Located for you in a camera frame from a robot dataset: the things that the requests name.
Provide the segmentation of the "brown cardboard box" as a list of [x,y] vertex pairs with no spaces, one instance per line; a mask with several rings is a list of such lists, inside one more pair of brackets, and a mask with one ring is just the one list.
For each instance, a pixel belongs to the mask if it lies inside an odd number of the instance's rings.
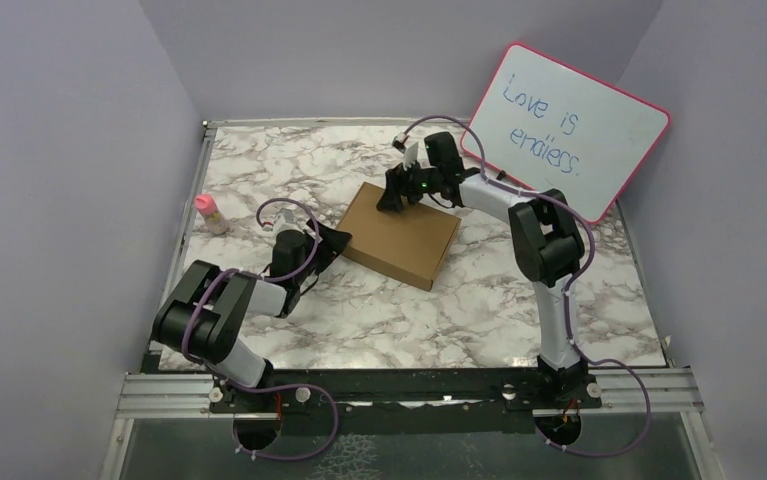
[[401,213],[376,208],[384,190],[365,182],[337,229],[352,235],[343,256],[390,279],[430,291],[448,258],[460,218],[417,204]]

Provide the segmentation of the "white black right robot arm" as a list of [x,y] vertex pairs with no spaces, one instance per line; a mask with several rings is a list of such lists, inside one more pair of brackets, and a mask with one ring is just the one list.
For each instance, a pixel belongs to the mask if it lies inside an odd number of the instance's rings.
[[574,289],[569,280],[580,270],[585,252],[576,219],[557,189],[525,191],[466,168],[453,135],[441,132],[422,144],[408,144],[400,133],[392,145],[402,161],[385,173],[381,212],[402,212],[424,197],[440,195],[452,206],[482,211],[510,228],[513,254],[532,283],[541,331],[536,393],[546,405],[571,399],[588,373],[575,349]]

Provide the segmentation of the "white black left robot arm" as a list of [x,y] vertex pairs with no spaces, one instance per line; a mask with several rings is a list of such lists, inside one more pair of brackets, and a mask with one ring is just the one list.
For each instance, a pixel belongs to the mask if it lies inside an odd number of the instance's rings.
[[274,278],[194,261],[153,322],[153,341],[228,379],[249,410],[272,401],[274,386],[267,377],[273,365],[240,338],[243,321],[248,316],[287,317],[309,291],[307,278],[319,277],[352,240],[348,232],[312,220],[307,225],[317,231],[289,228],[276,235],[269,263]]

